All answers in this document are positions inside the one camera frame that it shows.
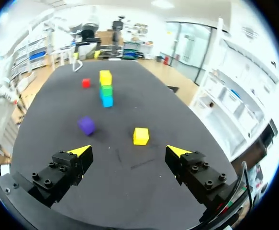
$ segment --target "wooden floor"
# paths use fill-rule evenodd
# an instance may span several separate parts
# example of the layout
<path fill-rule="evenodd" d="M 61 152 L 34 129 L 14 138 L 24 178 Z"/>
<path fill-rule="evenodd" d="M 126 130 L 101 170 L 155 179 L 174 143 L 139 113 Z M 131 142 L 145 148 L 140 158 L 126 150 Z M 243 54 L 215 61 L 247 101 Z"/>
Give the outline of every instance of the wooden floor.
<path fill-rule="evenodd" d="M 173 67 L 166 66 L 155 60 L 138 60 L 138 63 L 158 77 L 165 85 L 178 87 L 179 90 L 176 95 L 187 106 L 190 104 L 198 88 L 190 79 L 186 78 Z M 31 105 L 34 97 L 53 72 L 51 66 L 39 68 L 34 71 L 36 73 L 36 79 L 22 92 L 22 98 L 27 108 Z M 20 116 L 20 111 L 16 109 L 12 115 L 14 121 L 18 122 Z"/>

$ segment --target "green cube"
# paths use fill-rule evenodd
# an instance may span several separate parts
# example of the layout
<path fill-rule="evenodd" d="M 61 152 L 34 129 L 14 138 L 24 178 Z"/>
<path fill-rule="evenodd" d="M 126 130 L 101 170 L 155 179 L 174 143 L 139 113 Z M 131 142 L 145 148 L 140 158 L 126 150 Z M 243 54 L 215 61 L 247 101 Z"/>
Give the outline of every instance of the green cube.
<path fill-rule="evenodd" d="M 101 90 L 102 90 L 103 97 L 112 96 L 112 86 L 111 85 L 101 86 Z"/>

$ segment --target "ceiling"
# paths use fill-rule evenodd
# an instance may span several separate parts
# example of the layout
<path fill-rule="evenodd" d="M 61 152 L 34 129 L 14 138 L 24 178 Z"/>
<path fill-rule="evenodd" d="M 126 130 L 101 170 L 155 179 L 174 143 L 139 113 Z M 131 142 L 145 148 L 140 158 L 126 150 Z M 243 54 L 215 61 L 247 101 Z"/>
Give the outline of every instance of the ceiling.
<path fill-rule="evenodd" d="M 74 0 L 74 4 L 66 4 L 64 0 L 34 0 L 45 3 L 50 7 L 61 10 L 79 5 L 112 5 L 118 7 L 131 7 L 151 11 L 163 17 L 191 17 L 210 18 L 216 20 L 222 17 L 226 20 L 230 14 L 230 2 L 239 0 L 167 0 L 175 5 L 175 8 L 164 10 L 151 5 L 152 0 Z"/>

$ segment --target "yellow cube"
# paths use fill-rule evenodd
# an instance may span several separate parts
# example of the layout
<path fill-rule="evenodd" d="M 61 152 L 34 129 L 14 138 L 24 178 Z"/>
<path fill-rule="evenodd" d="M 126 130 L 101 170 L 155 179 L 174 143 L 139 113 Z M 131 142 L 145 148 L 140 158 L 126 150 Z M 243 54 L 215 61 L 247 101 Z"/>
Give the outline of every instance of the yellow cube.
<path fill-rule="evenodd" d="M 109 70 L 100 71 L 100 83 L 101 86 L 112 84 L 112 74 Z"/>
<path fill-rule="evenodd" d="M 149 129 L 135 128 L 133 141 L 135 145 L 146 145 L 149 140 Z"/>

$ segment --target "screw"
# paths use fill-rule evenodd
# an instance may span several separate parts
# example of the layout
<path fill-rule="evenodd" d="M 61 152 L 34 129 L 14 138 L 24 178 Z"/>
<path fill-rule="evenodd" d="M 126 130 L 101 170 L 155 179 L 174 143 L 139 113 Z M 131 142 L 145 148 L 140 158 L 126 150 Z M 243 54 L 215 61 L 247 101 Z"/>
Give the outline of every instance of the screw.
<path fill-rule="evenodd" d="M 207 162 L 205 162 L 205 163 L 203 164 L 203 168 L 204 168 L 204 169 L 208 169 L 208 167 L 209 167 L 209 164 L 208 164 Z"/>
<path fill-rule="evenodd" d="M 54 162 L 50 162 L 50 163 L 49 163 L 49 167 L 50 167 L 51 169 L 54 168 L 54 167 L 55 167 Z"/>
<path fill-rule="evenodd" d="M 67 168 L 63 165 L 63 166 L 59 167 L 59 170 L 64 173 L 67 171 Z"/>
<path fill-rule="evenodd" d="M 198 167 L 197 166 L 193 166 L 192 168 L 191 168 L 191 172 L 192 173 L 196 173 L 197 171 L 198 171 Z"/>
<path fill-rule="evenodd" d="M 226 180 L 226 175 L 225 173 L 221 173 L 218 177 L 219 181 L 225 181 Z"/>
<path fill-rule="evenodd" d="M 9 188 L 4 189 L 5 194 L 10 194 L 11 190 Z"/>
<path fill-rule="evenodd" d="M 51 182 L 49 179 L 46 179 L 45 182 L 44 182 L 44 184 L 45 184 L 45 186 L 48 187 L 48 188 L 52 186 L 52 182 Z"/>
<path fill-rule="evenodd" d="M 205 188 L 207 188 L 207 189 L 211 189 L 212 188 L 212 186 L 213 186 L 213 182 L 211 181 L 211 180 L 208 180 L 208 181 L 206 181 L 205 182 Z"/>
<path fill-rule="evenodd" d="M 36 181 L 38 181 L 39 180 L 39 175 L 37 174 L 37 173 L 32 173 L 32 178 L 34 179 L 34 180 L 36 180 Z"/>

